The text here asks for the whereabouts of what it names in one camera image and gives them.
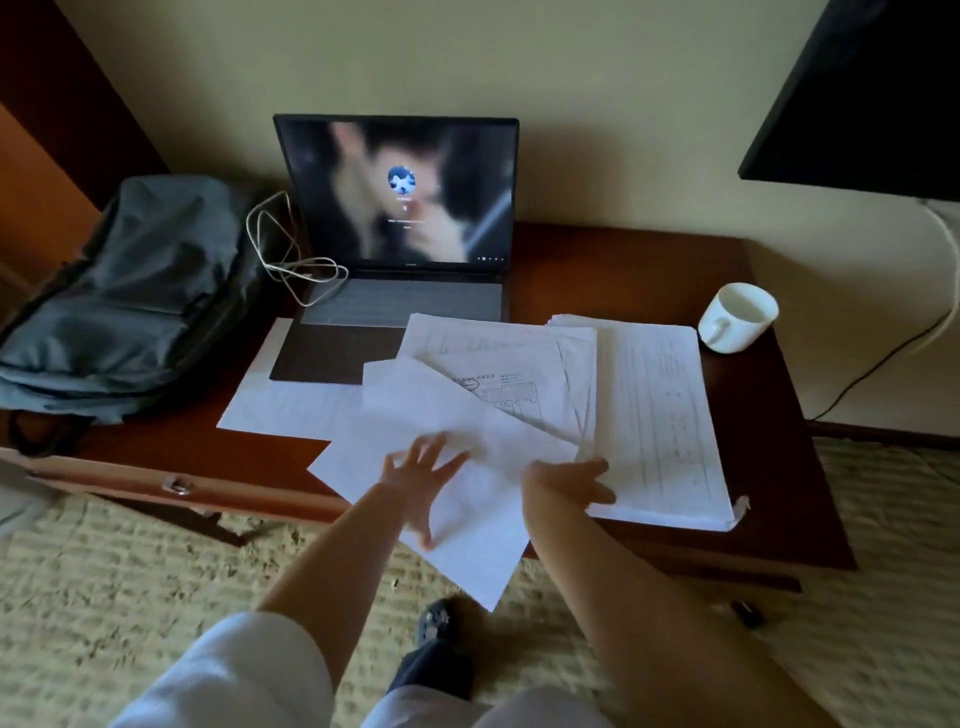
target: white cable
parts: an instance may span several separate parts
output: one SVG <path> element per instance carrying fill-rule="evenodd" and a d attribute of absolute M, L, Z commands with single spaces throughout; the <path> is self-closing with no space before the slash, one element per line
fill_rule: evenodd
<path fill-rule="evenodd" d="M 930 344 L 940 338 L 941 334 L 949 328 L 950 324 L 953 323 L 953 319 L 956 318 L 957 309 L 960 309 L 960 243 L 957 242 L 956 236 L 953 234 L 953 230 L 950 229 L 950 225 L 947 224 L 944 216 L 931 207 L 929 201 L 918 200 L 917 202 L 920 203 L 920 206 L 925 209 L 930 217 L 936 221 L 937 225 L 940 226 L 940 230 L 943 231 L 944 237 L 950 245 L 950 250 L 953 252 L 953 305 L 950 308 L 950 313 L 947 315 L 947 318 L 944 319 L 938 327 L 933 329 L 917 346 L 907 352 L 907 356 L 913 356 L 915 353 L 926 349 Z"/>
<path fill-rule="evenodd" d="M 287 214 L 290 217 L 290 225 L 293 227 L 293 232 L 288 231 L 280 222 L 272 215 L 266 207 L 273 202 L 276 198 L 283 197 L 287 203 Z M 263 247 L 261 244 L 261 226 L 263 225 L 263 218 L 266 217 L 274 225 L 276 225 L 280 231 L 287 236 L 287 239 L 290 240 L 290 245 L 287 246 L 286 253 L 283 254 L 283 258 L 279 262 L 268 263 L 267 260 L 263 257 Z M 327 296 L 330 296 L 335 291 L 337 291 L 340 286 L 347 282 L 349 278 L 349 271 L 344 266 L 340 265 L 336 260 L 331 257 L 318 256 L 318 257 L 301 257 L 302 253 L 300 251 L 300 246 L 297 244 L 297 219 L 294 217 L 293 205 L 290 202 L 290 195 L 284 191 L 277 192 L 266 200 L 257 205 L 254 205 L 250 212 L 247 213 L 247 237 L 250 239 L 253 249 L 256 251 L 256 256 L 260 258 L 260 263 L 263 265 L 264 269 L 267 271 L 267 275 L 270 276 L 272 280 L 283 283 L 287 290 L 290 291 L 290 295 L 297 300 L 304 308 L 307 308 L 314 303 L 319 303 Z M 290 260 L 290 253 L 296 252 L 297 258 L 295 260 Z M 322 270 L 322 269 L 332 269 L 332 276 L 320 276 L 311 275 L 311 273 L 304 272 L 304 269 L 310 270 Z M 325 290 L 313 301 L 305 302 L 303 299 L 297 295 L 297 291 L 294 290 L 293 286 L 290 285 L 289 278 L 298 278 L 303 280 L 309 280 L 314 283 L 330 283 L 332 281 L 339 281 L 335 283 L 332 287 Z"/>

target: gray backpack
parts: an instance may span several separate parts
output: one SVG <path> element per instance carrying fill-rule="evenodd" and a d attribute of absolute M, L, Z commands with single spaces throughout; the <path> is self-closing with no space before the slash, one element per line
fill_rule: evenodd
<path fill-rule="evenodd" d="M 63 452 L 167 394 L 237 326 L 265 274 L 245 218 L 257 190 L 209 177 L 125 180 L 79 258 L 0 331 L 0 407 L 68 415 L 23 454 Z"/>

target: white mug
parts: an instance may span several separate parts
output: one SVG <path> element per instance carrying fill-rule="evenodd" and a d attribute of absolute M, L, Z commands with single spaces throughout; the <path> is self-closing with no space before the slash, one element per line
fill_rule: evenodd
<path fill-rule="evenodd" d="M 780 314 L 777 299 L 750 283 L 727 283 L 717 291 L 697 331 L 717 353 L 742 352 Z"/>

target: forearm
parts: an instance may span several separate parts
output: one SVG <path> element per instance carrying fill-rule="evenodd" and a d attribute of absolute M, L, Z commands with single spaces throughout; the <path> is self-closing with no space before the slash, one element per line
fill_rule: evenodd
<path fill-rule="evenodd" d="M 336 690 L 404 523 L 403 494 L 375 485 L 297 557 L 257 607 L 300 624 Z"/>
<path fill-rule="evenodd" d="M 524 516 L 601 665 L 651 725 L 836 725 L 756 645 L 576 505 L 535 489 Z"/>

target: laptop keyboard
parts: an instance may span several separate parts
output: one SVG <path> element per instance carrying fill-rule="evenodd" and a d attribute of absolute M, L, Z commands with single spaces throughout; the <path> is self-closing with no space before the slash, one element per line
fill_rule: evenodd
<path fill-rule="evenodd" d="M 314 283 L 310 298 L 332 283 Z M 412 313 L 474 321 L 499 321 L 500 283 L 439 280 L 352 279 L 329 299 L 303 312 L 304 324 L 405 328 Z"/>

